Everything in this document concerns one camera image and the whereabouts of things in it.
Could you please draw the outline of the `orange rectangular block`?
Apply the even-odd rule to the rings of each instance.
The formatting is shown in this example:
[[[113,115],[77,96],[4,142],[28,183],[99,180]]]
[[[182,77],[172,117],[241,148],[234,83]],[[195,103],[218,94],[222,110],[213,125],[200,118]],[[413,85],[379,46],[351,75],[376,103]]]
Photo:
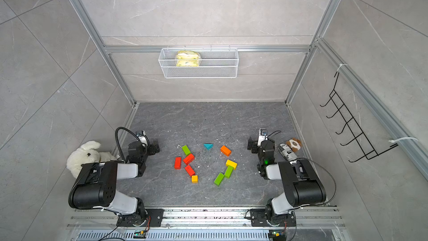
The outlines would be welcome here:
[[[232,153],[232,151],[231,151],[228,147],[226,147],[226,146],[222,146],[222,147],[220,148],[220,151],[221,151],[224,155],[226,155],[227,157],[229,157],[229,156],[231,155],[231,153]]]

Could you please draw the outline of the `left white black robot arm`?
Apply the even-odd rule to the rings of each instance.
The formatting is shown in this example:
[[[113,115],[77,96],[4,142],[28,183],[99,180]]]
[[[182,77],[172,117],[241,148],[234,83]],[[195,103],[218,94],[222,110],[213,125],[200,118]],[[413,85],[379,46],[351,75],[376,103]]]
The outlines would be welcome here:
[[[79,210],[107,210],[118,216],[119,227],[159,227],[163,209],[146,209],[142,199],[131,197],[117,190],[119,180],[141,177],[146,169],[148,156],[159,153],[157,141],[135,141],[128,147],[130,162],[118,161],[108,152],[98,152],[100,143],[88,141],[68,159],[76,177],[68,203]]]

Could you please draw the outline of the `teal triangle block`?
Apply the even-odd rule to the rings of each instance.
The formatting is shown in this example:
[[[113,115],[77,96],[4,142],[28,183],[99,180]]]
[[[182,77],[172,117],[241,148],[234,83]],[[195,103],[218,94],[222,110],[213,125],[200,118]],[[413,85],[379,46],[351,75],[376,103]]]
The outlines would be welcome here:
[[[213,144],[211,144],[211,143],[204,143],[204,147],[207,149],[207,150],[210,150],[210,149],[212,149],[213,148]]]

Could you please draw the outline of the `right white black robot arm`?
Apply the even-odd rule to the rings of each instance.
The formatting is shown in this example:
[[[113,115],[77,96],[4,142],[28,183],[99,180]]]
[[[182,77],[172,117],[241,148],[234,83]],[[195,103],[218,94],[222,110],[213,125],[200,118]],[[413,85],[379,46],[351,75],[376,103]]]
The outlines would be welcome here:
[[[284,161],[275,162],[275,142],[268,136],[260,135],[259,139],[249,139],[247,149],[257,154],[257,170],[265,180],[282,182],[283,192],[267,201],[263,209],[250,209],[252,226],[284,226],[295,224],[292,212],[306,206],[325,205],[327,193],[312,163],[307,158],[298,158],[296,152],[302,143],[292,138],[278,146]]]

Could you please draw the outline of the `green block pair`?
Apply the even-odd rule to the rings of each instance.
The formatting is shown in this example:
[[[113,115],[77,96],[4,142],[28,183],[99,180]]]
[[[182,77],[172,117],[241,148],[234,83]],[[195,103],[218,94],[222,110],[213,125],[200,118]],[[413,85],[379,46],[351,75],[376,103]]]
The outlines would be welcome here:
[[[214,180],[214,184],[215,184],[216,186],[220,186],[220,184],[222,183],[222,181],[223,181],[224,177],[225,177],[225,175],[224,175],[223,173],[219,173],[219,174],[217,175],[217,177],[215,178],[215,180]]]
[[[226,169],[226,171],[225,171],[225,173],[224,173],[224,176],[227,179],[229,179],[231,177],[231,174],[232,174],[233,171],[234,171],[234,168],[232,166],[228,166],[227,169]]]

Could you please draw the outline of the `red block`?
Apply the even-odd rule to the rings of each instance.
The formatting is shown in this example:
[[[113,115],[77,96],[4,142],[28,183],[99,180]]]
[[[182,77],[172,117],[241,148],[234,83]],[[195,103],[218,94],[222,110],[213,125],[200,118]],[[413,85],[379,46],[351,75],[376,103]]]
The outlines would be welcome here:
[[[181,162],[182,162],[182,158],[181,157],[176,157],[175,158],[175,162],[174,162],[174,168],[175,168],[175,170],[179,170],[181,168]]]
[[[184,164],[189,165],[194,159],[195,156],[193,154],[189,154],[183,159],[183,162]]]
[[[185,170],[189,174],[189,176],[194,176],[196,174],[194,169],[190,165],[187,165],[185,167]]]

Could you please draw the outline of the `yellow rectangular block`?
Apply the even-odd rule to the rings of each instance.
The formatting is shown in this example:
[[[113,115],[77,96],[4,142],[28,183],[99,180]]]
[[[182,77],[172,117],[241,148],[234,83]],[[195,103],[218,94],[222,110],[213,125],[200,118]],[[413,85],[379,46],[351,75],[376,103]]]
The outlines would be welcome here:
[[[232,160],[227,160],[226,161],[226,166],[227,167],[232,167],[234,170],[236,169],[236,167],[237,167],[237,163],[236,162],[234,162],[234,161],[232,161]]]

